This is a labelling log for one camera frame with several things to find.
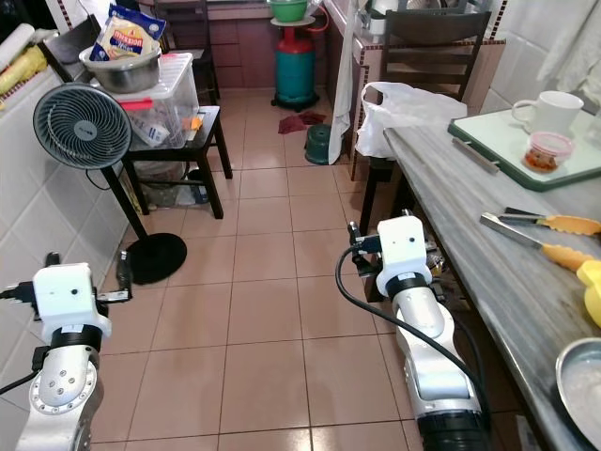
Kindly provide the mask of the small black side table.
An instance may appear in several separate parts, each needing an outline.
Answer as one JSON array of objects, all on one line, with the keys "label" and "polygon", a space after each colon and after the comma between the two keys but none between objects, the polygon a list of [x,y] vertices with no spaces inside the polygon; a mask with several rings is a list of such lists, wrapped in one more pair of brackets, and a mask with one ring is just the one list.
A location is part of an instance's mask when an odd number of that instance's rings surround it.
[{"label": "small black side table", "polygon": [[146,201],[145,194],[142,193],[142,181],[139,179],[137,169],[133,164],[138,162],[184,162],[196,163],[198,171],[201,172],[198,180],[189,178],[181,178],[180,180],[152,180],[151,184],[203,186],[206,190],[208,205],[213,210],[213,215],[218,220],[224,218],[222,198],[216,193],[216,183],[213,175],[211,175],[213,169],[211,169],[207,160],[208,149],[216,147],[220,158],[222,158],[224,176],[227,179],[233,177],[226,139],[224,139],[223,125],[220,120],[222,108],[215,106],[215,104],[207,104],[207,106],[199,106],[197,111],[199,117],[202,119],[202,128],[183,147],[132,150],[121,159],[126,169],[126,175],[128,175],[131,181],[133,196],[138,202],[136,210],[139,214],[149,214],[149,210],[147,209],[149,203]]}]

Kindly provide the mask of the pink lidded food tub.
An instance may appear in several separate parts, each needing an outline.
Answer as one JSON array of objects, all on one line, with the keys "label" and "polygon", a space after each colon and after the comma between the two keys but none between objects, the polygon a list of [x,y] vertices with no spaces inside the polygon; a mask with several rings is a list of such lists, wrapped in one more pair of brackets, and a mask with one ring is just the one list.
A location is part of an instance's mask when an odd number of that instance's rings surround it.
[{"label": "pink lidded food tub", "polygon": [[574,149],[574,142],[563,134],[534,132],[525,145],[522,162],[537,175],[549,175],[571,158]]}]

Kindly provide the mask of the white plastic bag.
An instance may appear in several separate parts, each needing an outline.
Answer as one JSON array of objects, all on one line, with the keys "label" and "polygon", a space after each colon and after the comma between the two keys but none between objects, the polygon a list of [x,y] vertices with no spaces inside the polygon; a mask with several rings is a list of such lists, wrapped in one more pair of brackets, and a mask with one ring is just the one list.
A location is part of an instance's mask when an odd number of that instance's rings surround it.
[{"label": "white plastic bag", "polygon": [[451,96],[430,93],[394,82],[370,82],[361,91],[364,121],[357,130],[358,154],[394,159],[385,130],[396,126],[447,125],[469,114],[467,104]]}]

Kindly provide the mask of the dark wooden slatted chair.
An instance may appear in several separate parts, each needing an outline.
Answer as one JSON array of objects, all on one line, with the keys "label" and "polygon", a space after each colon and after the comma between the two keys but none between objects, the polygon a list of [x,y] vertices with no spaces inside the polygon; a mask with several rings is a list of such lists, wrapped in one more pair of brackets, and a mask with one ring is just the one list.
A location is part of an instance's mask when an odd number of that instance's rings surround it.
[{"label": "dark wooden slatted chair", "polygon": [[383,19],[379,80],[463,101],[492,13],[394,9]]}]

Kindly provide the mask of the green plastic basin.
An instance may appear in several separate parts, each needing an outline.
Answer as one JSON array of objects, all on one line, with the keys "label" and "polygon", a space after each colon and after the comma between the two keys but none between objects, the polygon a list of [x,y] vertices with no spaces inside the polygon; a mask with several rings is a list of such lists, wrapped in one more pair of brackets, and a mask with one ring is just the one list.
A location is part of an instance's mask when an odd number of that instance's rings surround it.
[{"label": "green plastic basin", "polygon": [[276,23],[297,24],[310,16],[310,0],[266,0],[266,4]]}]

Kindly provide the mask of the grey wood-grain counter table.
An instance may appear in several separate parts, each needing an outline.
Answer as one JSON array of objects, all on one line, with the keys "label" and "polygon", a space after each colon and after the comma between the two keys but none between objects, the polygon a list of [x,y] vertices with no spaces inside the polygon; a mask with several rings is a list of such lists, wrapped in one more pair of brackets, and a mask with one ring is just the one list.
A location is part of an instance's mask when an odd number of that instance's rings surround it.
[{"label": "grey wood-grain counter table", "polygon": [[505,356],[546,448],[601,451],[568,416],[555,372],[568,345],[601,336],[585,309],[584,285],[574,272],[481,223],[485,213],[506,208],[601,220],[601,179],[530,192],[502,173],[486,172],[442,126],[404,126],[385,134],[426,226]]}]

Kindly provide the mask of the white roll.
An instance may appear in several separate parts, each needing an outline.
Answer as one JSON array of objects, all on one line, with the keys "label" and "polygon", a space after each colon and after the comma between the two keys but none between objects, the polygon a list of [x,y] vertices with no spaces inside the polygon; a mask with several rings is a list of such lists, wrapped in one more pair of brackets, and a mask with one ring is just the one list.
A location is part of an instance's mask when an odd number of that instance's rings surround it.
[{"label": "white roll", "polygon": [[16,57],[21,54],[22,51],[30,42],[30,39],[36,33],[34,26],[30,24],[19,24],[16,29],[8,35],[0,44],[0,70],[3,71],[9,64],[12,63]]}]

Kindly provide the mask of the crumpled clear plastic bag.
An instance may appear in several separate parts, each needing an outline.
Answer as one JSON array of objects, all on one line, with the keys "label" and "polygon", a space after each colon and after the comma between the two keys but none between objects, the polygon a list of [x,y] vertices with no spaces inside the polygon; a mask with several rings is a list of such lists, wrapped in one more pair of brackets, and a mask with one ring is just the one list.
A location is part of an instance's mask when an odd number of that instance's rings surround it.
[{"label": "crumpled clear plastic bag", "polygon": [[[197,168],[185,162],[138,162],[134,164],[139,177],[139,189],[154,208],[206,205],[210,201]],[[197,184],[176,184],[176,181],[197,181]]]}]

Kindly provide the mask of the green rimmed tray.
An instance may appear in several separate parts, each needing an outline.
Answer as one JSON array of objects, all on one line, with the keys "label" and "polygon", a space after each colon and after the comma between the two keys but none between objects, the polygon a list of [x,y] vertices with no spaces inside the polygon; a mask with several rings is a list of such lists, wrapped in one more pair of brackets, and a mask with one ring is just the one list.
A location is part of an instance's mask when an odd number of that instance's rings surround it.
[{"label": "green rimmed tray", "polygon": [[571,124],[574,153],[560,163],[557,171],[538,175],[523,163],[529,135],[508,109],[479,115],[459,117],[448,125],[448,133],[472,147],[476,153],[497,165],[501,172],[532,192],[549,192],[581,181],[601,178],[601,147],[590,138],[595,117],[583,111]]}]

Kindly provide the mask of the clear plastic storage box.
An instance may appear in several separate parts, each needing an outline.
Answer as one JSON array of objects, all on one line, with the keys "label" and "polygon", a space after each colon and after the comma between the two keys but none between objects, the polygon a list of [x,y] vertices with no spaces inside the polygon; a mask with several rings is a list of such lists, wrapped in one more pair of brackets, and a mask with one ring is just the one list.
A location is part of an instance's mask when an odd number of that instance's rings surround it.
[{"label": "clear plastic storage box", "polygon": [[193,80],[193,56],[163,55],[159,57],[159,64],[157,85],[117,99],[129,117],[132,150],[181,148],[196,134],[188,132],[183,125],[199,107]]}]

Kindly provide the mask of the blue yellow snack bag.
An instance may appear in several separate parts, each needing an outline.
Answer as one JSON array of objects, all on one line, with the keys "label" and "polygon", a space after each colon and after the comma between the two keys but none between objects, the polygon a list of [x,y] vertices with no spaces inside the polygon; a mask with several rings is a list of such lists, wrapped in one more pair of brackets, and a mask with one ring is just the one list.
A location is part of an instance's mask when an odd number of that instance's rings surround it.
[{"label": "blue yellow snack bag", "polygon": [[158,43],[166,22],[137,9],[117,4],[109,6],[108,19],[91,48],[89,61],[115,61],[146,54]]}]

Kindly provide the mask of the teal gas cylinder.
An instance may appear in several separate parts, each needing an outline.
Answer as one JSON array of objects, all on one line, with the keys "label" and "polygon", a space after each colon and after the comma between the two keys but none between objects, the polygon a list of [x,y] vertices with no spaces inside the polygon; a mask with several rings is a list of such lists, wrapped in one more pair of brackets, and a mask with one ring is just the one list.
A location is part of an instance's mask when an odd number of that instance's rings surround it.
[{"label": "teal gas cylinder", "polygon": [[300,112],[314,106],[316,48],[305,27],[285,26],[275,51],[273,106]]}]

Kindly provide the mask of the small steel bowl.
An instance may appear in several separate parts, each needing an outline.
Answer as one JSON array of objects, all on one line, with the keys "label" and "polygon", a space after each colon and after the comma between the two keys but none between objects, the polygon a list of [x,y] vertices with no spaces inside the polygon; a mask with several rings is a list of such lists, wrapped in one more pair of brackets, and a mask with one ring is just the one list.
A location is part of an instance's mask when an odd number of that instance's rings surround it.
[{"label": "small steel bowl", "polygon": [[555,361],[555,388],[580,437],[601,451],[601,336],[566,345]]}]

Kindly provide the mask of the yellow plastic scoop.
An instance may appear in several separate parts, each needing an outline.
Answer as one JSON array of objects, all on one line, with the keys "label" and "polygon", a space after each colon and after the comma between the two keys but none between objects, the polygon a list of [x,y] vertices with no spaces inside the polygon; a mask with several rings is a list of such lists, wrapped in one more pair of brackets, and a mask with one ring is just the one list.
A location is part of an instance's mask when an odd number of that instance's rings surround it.
[{"label": "yellow plastic scoop", "polygon": [[583,303],[585,312],[598,328],[601,328],[601,259],[588,259],[575,271],[577,279],[584,285]]}]

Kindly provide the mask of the yellow plastic bag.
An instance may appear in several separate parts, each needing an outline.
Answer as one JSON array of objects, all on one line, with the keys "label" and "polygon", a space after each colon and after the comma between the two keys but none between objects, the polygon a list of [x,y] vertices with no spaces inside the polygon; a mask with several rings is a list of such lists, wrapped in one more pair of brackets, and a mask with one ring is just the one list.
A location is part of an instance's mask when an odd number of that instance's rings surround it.
[{"label": "yellow plastic bag", "polygon": [[29,81],[48,66],[46,56],[38,46],[30,46],[16,57],[0,74],[0,96],[7,96],[13,87]]}]

